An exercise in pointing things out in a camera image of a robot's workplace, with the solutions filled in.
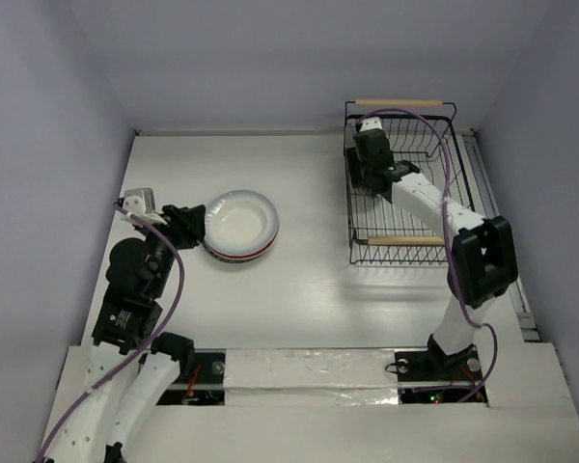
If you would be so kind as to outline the white bowl plate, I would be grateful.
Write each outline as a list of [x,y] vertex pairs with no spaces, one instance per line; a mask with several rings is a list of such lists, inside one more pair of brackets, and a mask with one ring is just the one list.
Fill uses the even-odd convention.
[[254,251],[280,228],[275,205],[252,190],[234,190],[215,198],[205,217],[208,243],[221,252]]

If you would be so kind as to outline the blue floral plate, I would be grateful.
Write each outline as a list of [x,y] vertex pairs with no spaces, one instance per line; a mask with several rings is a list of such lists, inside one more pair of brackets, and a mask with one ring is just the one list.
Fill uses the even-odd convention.
[[214,259],[217,259],[221,262],[229,263],[229,264],[242,264],[255,261],[257,259],[261,259],[269,253],[269,249],[263,250],[259,253],[254,254],[253,256],[247,257],[227,257],[222,256],[221,254],[217,253],[215,250],[209,247],[205,247],[206,252]]

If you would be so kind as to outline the black wire dish rack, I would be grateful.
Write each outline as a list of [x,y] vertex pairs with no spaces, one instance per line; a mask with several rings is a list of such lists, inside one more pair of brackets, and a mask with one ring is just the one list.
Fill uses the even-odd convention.
[[472,132],[455,128],[457,108],[452,101],[357,99],[345,103],[345,182],[349,262],[374,266],[436,266],[446,264],[445,251],[436,234],[417,216],[391,204],[351,179],[358,172],[353,134],[364,114],[387,106],[421,114],[433,128],[415,117],[387,111],[379,116],[396,161],[407,160],[441,188],[445,158],[437,138],[448,146],[451,160],[450,193],[460,204],[485,215],[476,177],[476,140]]

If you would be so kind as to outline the red and teal plate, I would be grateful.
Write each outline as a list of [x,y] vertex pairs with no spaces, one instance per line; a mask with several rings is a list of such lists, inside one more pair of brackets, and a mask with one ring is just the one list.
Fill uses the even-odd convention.
[[259,253],[263,250],[269,249],[269,251],[272,249],[273,245],[275,244],[276,240],[278,237],[278,233],[276,232],[265,244],[257,246],[256,249],[254,251],[231,251],[231,252],[221,252],[217,249],[215,249],[214,247],[212,247],[211,245],[209,245],[208,243],[205,244],[205,247],[209,247],[212,248],[213,250],[215,250],[217,253],[221,254],[222,256],[227,256],[227,257],[247,257],[247,256],[253,256],[256,253]]

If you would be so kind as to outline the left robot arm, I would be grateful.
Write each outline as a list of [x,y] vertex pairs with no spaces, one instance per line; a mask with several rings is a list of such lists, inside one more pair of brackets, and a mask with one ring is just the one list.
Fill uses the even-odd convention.
[[169,204],[156,213],[135,196],[114,207],[142,235],[110,251],[80,396],[49,431],[39,462],[126,461],[157,401],[193,373],[194,342],[166,331],[173,312],[158,300],[172,269],[184,286],[179,253],[203,242],[206,209]]

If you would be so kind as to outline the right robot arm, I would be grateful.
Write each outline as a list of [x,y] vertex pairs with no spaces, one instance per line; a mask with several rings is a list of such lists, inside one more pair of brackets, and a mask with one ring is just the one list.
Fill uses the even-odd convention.
[[414,163],[396,160],[380,118],[361,121],[352,138],[346,156],[353,186],[409,212],[443,241],[451,299],[421,365],[446,378],[468,358],[487,310],[518,278],[511,225],[463,206]]

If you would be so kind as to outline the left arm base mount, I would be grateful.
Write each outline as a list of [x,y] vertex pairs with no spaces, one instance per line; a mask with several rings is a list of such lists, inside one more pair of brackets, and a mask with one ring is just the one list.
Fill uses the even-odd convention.
[[196,349],[192,339],[165,332],[151,344],[152,353],[169,354],[179,364],[178,378],[158,405],[217,406],[225,404],[226,351]]

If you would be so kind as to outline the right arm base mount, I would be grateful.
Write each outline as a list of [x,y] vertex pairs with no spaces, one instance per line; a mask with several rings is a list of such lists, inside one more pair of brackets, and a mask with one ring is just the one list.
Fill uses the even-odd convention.
[[396,376],[401,404],[488,402],[474,344],[447,356],[429,338],[425,349],[396,351],[384,370]]

